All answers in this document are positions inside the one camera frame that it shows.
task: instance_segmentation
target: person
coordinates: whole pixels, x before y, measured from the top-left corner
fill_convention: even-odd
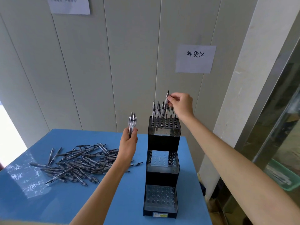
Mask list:
[[[168,100],[253,224],[300,224],[300,209],[279,185],[195,118],[189,94],[172,93]],[[117,159],[71,225],[103,224],[118,184],[133,158],[137,140],[137,129],[131,138],[128,128],[124,129]]]

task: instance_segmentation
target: person's right arm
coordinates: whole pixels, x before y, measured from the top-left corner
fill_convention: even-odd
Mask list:
[[[168,99],[253,224],[300,224],[300,209],[279,185],[195,118],[189,94]]]

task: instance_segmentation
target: table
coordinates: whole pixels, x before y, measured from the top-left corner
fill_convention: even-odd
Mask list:
[[[53,129],[0,172],[0,220],[68,224],[91,196],[97,185],[44,183],[50,178],[29,162],[46,164],[52,147],[62,152],[76,145],[103,143],[118,148],[122,133]],[[212,225],[185,137],[180,138],[177,182],[178,215],[173,218],[143,216],[145,163],[148,135],[138,134],[133,159],[141,166],[125,173],[115,193],[104,224],[205,224]]]

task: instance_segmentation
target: white paper sign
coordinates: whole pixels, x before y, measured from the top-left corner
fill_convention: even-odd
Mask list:
[[[48,0],[51,13],[90,15],[88,0]]]
[[[216,46],[178,45],[177,73],[210,73]]]

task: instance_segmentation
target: green plastic basket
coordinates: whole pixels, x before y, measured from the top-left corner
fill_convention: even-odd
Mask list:
[[[274,159],[271,159],[264,172],[286,191],[300,186],[300,177]]]

